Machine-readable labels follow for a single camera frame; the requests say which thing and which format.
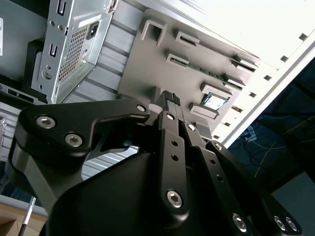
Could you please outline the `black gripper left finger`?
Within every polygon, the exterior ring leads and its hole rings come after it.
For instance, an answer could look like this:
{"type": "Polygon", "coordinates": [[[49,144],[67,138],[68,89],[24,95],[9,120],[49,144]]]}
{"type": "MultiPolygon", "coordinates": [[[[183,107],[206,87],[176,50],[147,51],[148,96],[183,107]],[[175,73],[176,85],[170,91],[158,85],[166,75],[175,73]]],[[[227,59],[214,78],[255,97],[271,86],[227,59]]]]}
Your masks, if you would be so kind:
{"type": "Polygon", "coordinates": [[[163,138],[183,139],[180,99],[164,91],[155,106],[153,112],[136,99],[121,99],[26,108],[14,135],[14,166],[47,210],[79,180],[152,153],[163,138]]]}

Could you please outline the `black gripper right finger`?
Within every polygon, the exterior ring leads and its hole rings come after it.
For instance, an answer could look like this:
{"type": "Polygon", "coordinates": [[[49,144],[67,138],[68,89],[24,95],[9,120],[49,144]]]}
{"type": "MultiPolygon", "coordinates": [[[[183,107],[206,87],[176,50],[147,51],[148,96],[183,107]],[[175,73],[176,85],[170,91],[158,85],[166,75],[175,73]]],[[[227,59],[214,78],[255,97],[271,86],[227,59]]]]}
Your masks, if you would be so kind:
{"type": "Polygon", "coordinates": [[[204,143],[197,128],[183,120],[181,133],[197,173],[216,201],[216,236],[301,236],[293,216],[219,142],[204,143]]]}

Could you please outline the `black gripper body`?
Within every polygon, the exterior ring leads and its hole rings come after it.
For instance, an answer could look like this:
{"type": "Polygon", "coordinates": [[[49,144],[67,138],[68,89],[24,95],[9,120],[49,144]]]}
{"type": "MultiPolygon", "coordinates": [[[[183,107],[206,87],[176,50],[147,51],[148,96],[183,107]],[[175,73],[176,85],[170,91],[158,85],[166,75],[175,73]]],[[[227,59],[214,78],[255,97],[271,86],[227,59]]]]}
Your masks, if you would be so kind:
{"type": "Polygon", "coordinates": [[[231,193],[220,198],[223,173],[204,187],[185,161],[181,138],[163,138],[67,189],[53,206],[43,236],[234,236],[231,193]]]}

